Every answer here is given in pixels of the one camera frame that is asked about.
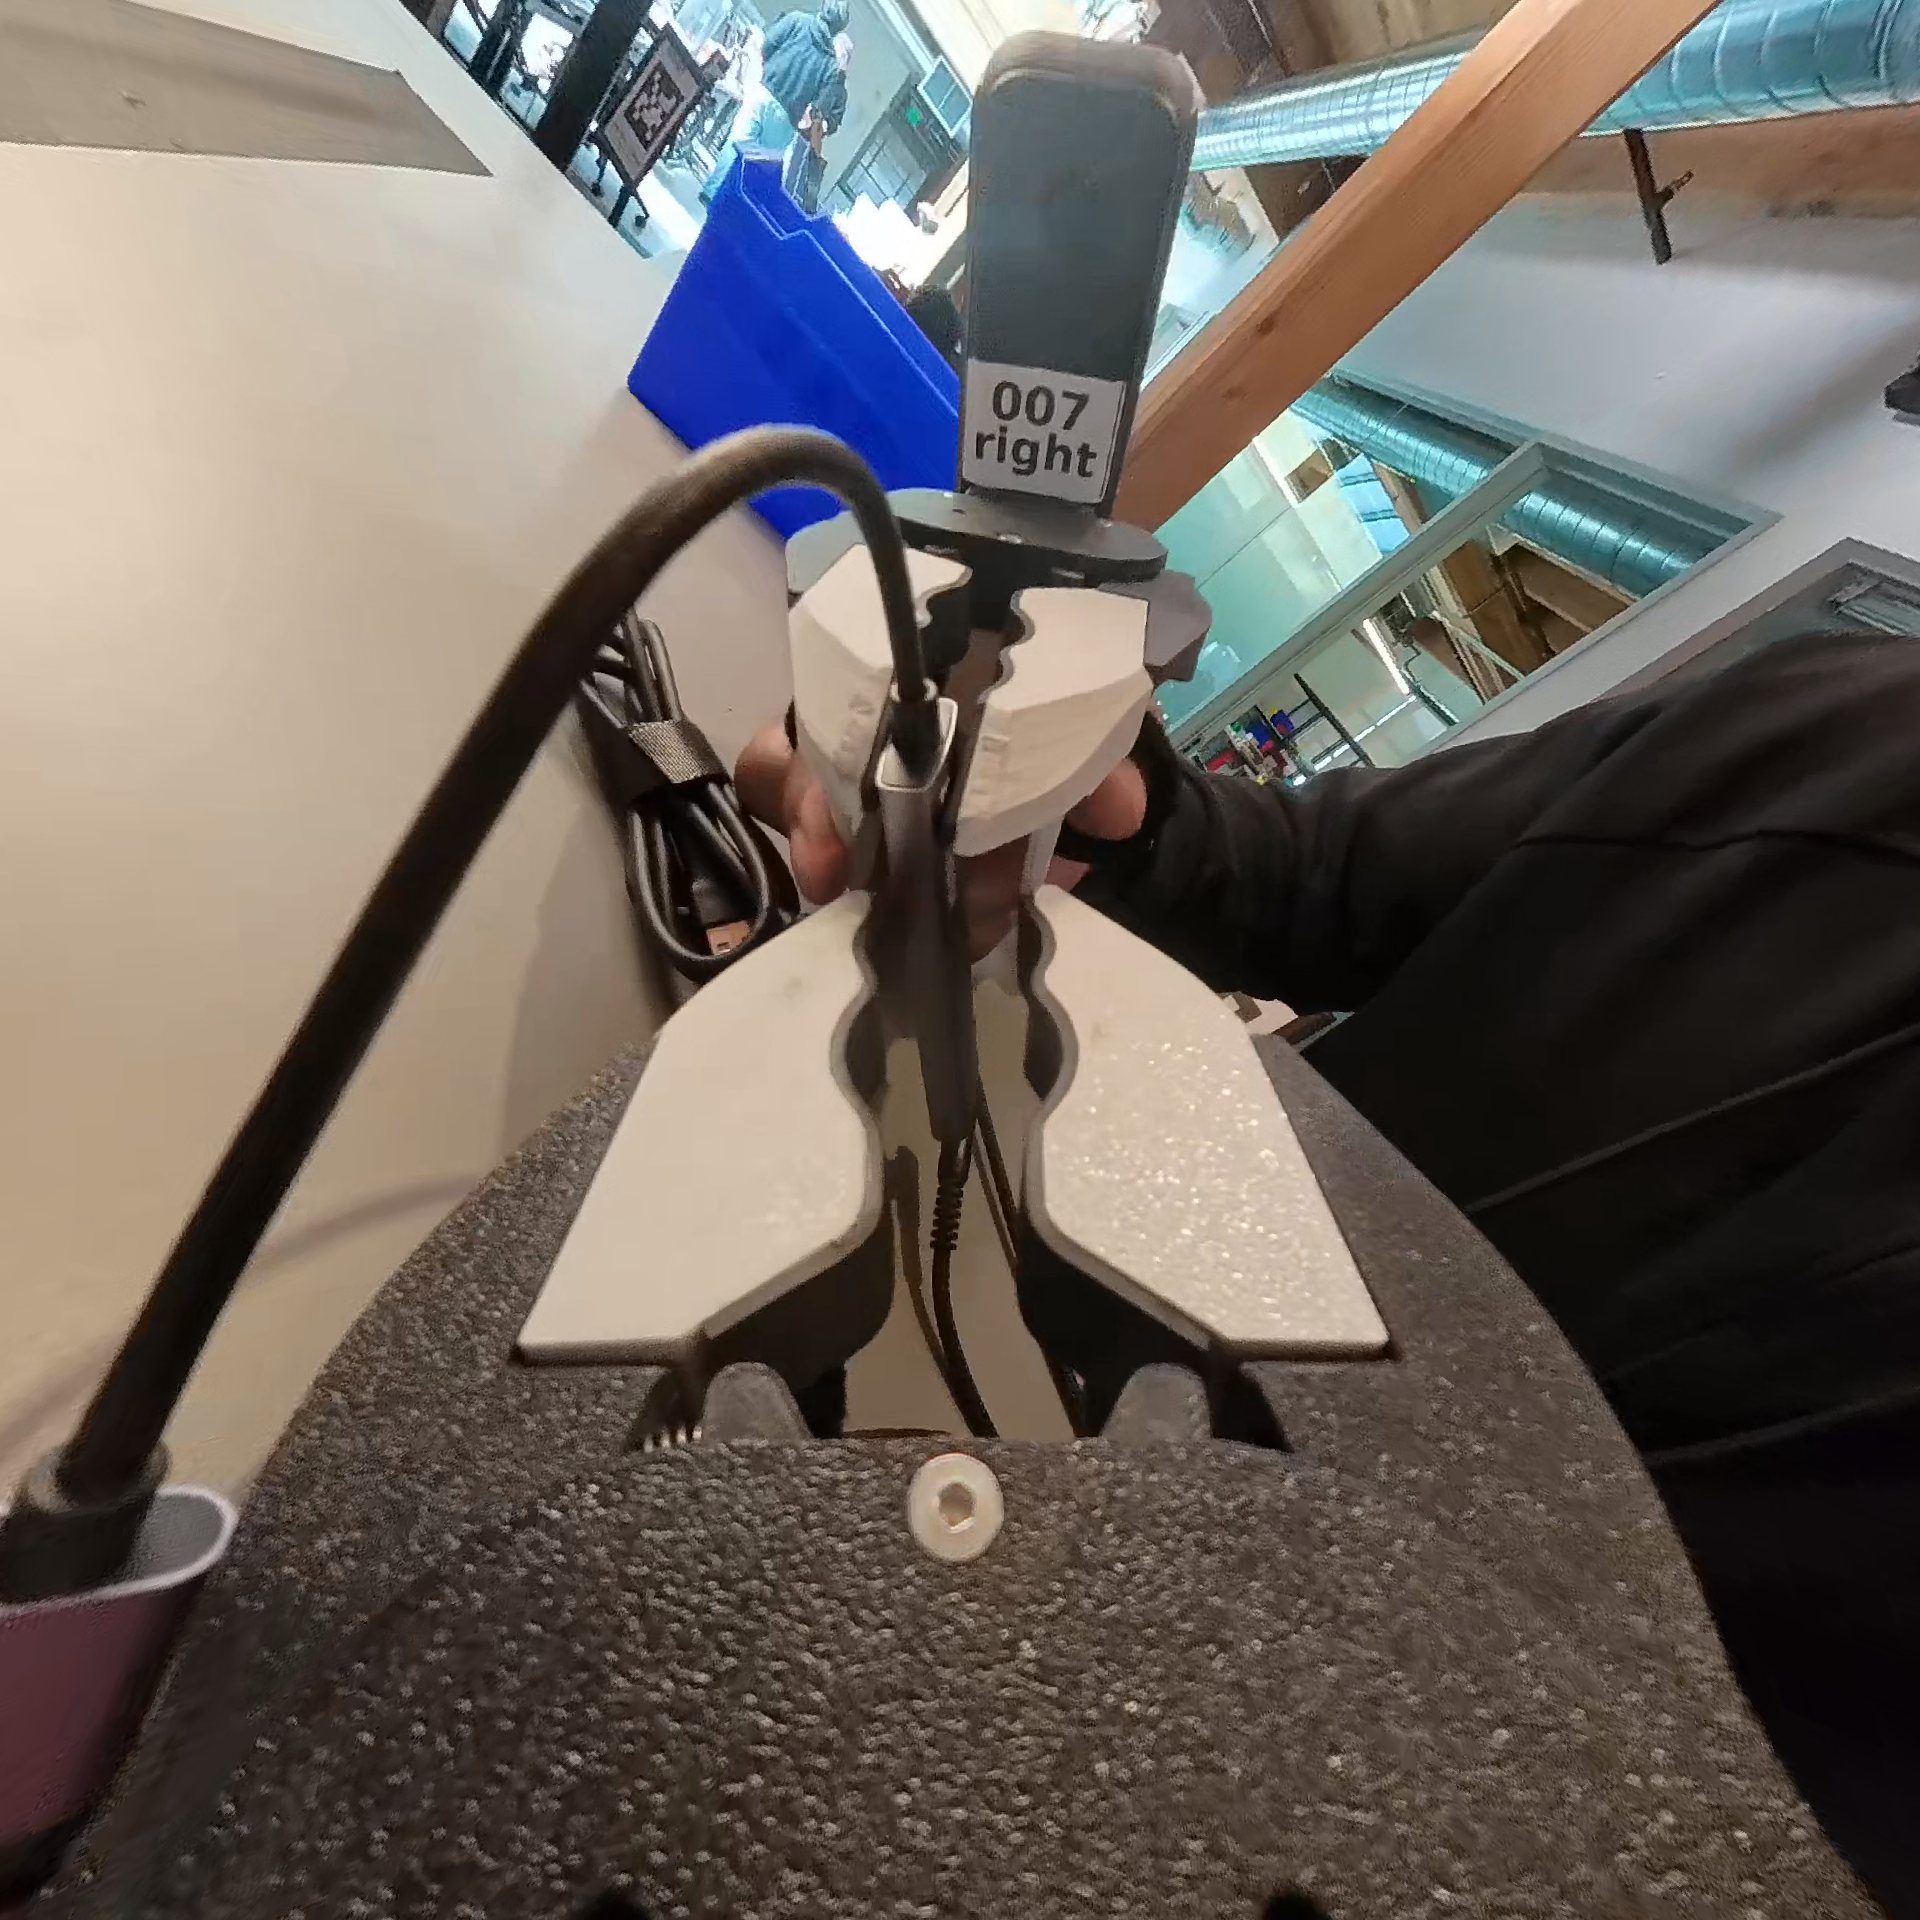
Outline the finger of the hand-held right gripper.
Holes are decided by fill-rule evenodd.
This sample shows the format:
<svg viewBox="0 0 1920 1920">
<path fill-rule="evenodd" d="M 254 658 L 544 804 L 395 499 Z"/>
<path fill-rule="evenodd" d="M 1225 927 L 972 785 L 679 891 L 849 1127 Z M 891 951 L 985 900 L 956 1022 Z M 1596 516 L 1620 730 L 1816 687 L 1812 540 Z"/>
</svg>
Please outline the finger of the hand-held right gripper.
<svg viewBox="0 0 1920 1920">
<path fill-rule="evenodd" d="M 963 590 L 972 575 L 963 564 L 906 551 L 908 584 L 915 612 L 924 617 L 923 647 L 930 667 L 934 614 L 945 617 L 952 599 L 965 612 Z M 876 569 L 864 543 L 852 543 L 793 604 L 788 612 L 795 734 L 803 763 L 825 795 L 843 839 L 865 811 L 862 783 L 880 734 L 882 711 L 893 695 L 893 651 L 876 584 Z M 934 822 L 943 843 L 956 837 L 963 754 L 960 708 L 947 693 L 937 699 L 945 772 L 934 785 Z"/>
<path fill-rule="evenodd" d="M 1150 702 L 1148 612 L 1087 588 L 1028 588 L 982 695 L 950 835 L 958 859 L 1056 830 L 1116 769 Z"/>
</svg>

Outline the person's right hand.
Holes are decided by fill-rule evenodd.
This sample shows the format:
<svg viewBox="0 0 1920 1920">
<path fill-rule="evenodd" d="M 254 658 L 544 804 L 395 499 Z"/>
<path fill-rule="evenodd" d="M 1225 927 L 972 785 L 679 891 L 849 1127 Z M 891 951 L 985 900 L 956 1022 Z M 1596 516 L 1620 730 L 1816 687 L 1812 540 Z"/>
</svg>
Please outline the person's right hand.
<svg viewBox="0 0 1920 1920">
<path fill-rule="evenodd" d="M 1144 844 L 1150 815 L 1150 750 L 1164 747 L 1153 717 L 1091 798 L 1070 809 L 1046 881 L 1065 891 L 1085 878 L 1120 872 Z M 849 850 L 828 798 L 780 723 L 762 728 L 740 752 L 732 783 L 738 804 L 764 830 L 784 839 L 790 876 L 806 907 L 825 907 L 849 887 Z M 1020 916 L 1024 844 L 987 852 L 958 865 L 967 948 L 982 961 Z"/>
</svg>

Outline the person's black jacket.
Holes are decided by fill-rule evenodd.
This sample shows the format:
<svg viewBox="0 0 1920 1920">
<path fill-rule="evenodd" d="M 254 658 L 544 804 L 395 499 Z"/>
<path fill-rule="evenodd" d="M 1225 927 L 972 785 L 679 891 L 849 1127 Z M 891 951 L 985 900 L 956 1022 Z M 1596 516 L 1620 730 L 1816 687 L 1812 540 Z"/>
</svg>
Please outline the person's black jacket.
<svg viewBox="0 0 1920 1920">
<path fill-rule="evenodd" d="M 1916 1917 L 1916 1025 L 1502 1188 L 1441 1184 L 1654 1481 L 1836 1854 Z"/>
</svg>

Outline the person's right forearm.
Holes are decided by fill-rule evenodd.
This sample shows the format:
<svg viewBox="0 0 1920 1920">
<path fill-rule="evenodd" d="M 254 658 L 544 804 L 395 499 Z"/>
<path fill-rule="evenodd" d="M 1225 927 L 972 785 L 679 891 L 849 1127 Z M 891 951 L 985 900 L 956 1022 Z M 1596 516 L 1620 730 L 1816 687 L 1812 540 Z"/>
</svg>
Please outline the person's right forearm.
<svg viewBox="0 0 1920 1920">
<path fill-rule="evenodd" d="M 1139 747 L 1076 898 L 1323 1071 L 1493 1227 L 1916 1175 L 1916 641 L 1811 636 L 1297 789 Z"/>
</svg>

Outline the wooden support beam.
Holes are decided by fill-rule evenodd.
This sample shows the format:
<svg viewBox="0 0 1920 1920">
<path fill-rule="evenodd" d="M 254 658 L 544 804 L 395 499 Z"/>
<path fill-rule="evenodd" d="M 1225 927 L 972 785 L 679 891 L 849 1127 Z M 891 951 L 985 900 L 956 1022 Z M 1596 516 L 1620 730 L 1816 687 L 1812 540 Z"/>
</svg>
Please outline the wooden support beam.
<svg viewBox="0 0 1920 1920">
<path fill-rule="evenodd" d="M 1521 3 L 1153 379 L 1116 519 L 1163 525 L 1709 14 Z"/>
</svg>

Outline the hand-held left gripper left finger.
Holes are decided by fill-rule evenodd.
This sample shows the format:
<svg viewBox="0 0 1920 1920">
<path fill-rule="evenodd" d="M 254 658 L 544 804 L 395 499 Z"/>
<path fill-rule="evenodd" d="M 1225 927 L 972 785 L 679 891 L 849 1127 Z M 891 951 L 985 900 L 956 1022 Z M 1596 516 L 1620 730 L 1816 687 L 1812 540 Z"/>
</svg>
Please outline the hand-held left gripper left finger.
<svg viewBox="0 0 1920 1920">
<path fill-rule="evenodd" d="M 871 907 L 814 911 L 659 1029 L 518 1358 L 718 1361 L 884 1227 Z"/>
</svg>

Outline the large blue plastic bin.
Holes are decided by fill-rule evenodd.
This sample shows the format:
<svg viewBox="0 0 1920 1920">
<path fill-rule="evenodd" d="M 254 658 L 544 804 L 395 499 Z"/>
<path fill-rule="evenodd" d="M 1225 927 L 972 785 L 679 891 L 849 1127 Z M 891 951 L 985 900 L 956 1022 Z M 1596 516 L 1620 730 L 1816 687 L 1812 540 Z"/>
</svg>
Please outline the large blue plastic bin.
<svg viewBox="0 0 1920 1920">
<path fill-rule="evenodd" d="M 803 215 L 769 156 L 732 161 L 627 390 L 686 449 L 756 427 L 819 431 L 913 497 L 910 523 L 952 492 L 954 370 L 828 219 Z"/>
</svg>

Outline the black-white patterned sign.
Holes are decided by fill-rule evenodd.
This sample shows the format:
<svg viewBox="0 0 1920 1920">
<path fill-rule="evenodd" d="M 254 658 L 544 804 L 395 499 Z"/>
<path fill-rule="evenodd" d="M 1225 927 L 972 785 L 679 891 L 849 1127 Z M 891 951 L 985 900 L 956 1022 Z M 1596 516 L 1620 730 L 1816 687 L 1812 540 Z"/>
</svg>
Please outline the black-white patterned sign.
<svg viewBox="0 0 1920 1920">
<path fill-rule="evenodd" d="M 598 180 L 612 174 L 633 195 L 677 139 L 710 82 L 672 19 L 664 17 L 624 58 L 603 106 L 588 124 L 585 145 L 598 161 Z"/>
</svg>

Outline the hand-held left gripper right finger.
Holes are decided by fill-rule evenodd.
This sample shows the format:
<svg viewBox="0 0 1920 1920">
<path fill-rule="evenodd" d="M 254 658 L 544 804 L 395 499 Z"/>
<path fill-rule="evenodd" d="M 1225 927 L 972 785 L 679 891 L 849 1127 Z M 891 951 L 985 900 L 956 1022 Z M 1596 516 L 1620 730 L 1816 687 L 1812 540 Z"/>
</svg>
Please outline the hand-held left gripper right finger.
<svg viewBox="0 0 1920 1920">
<path fill-rule="evenodd" d="M 1225 999 L 1059 887 L 1030 896 L 1019 968 L 1041 1247 L 1229 1361 L 1382 1358 L 1388 1328 Z"/>
</svg>

